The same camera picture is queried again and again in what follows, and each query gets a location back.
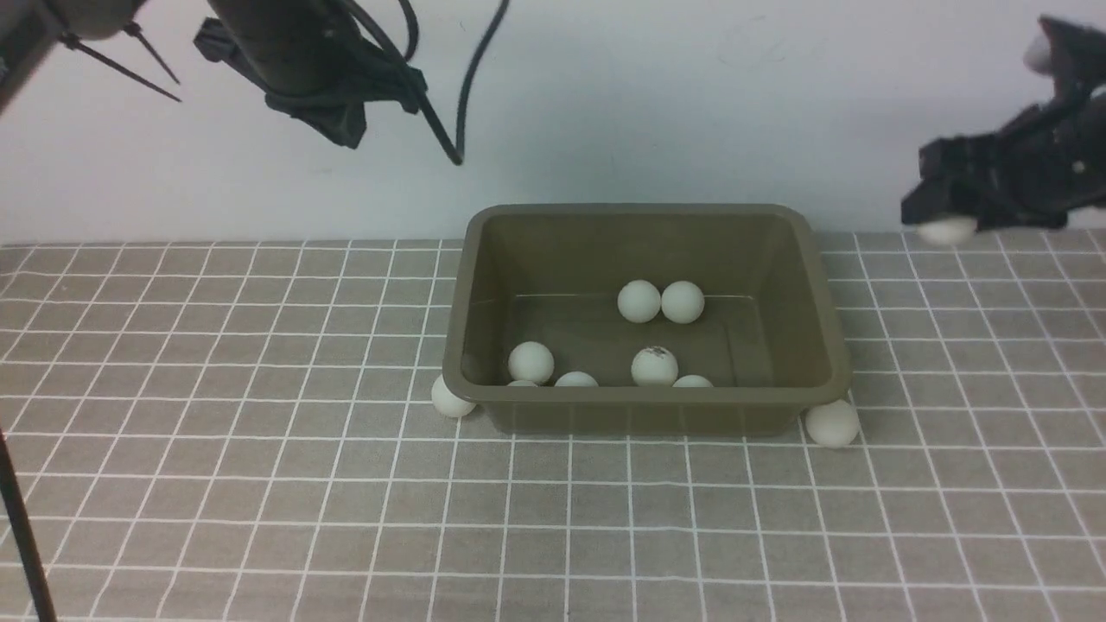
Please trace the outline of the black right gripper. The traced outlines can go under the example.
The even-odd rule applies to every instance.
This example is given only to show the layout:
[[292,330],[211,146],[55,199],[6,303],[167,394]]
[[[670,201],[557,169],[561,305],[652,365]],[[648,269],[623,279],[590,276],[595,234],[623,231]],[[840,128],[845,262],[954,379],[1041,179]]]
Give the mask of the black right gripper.
[[1060,230],[1070,212],[1102,209],[1105,108],[1085,102],[1065,114],[1034,105],[992,133],[929,142],[919,151],[918,180],[900,203],[900,222]]

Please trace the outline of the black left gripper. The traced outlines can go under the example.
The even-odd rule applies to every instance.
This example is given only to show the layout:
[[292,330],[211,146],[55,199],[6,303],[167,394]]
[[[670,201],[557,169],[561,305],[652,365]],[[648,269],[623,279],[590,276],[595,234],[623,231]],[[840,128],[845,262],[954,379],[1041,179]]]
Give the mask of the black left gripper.
[[194,46],[233,68],[264,92],[269,108],[304,122],[337,146],[356,149],[367,129],[365,105],[420,105],[380,48],[340,15],[208,17]]

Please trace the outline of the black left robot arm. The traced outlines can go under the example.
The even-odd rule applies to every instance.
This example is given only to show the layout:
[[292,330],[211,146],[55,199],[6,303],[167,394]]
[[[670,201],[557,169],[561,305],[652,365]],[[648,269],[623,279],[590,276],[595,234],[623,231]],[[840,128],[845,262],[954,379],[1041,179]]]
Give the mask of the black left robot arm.
[[[1,44],[3,106],[25,86],[55,46],[70,48],[153,87],[145,79],[92,48],[128,35],[165,60],[136,20],[140,1],[4,1]],[[213,1],[194,46],[205,60],[232,68],[264,92],[269,108],[355,149],[366,129],[365,105],[392,101],[420,111],[425,79],[410,66],[419,25],[414,8],[400,3],[408,43],[390,55],[363,37],[353,1]]]

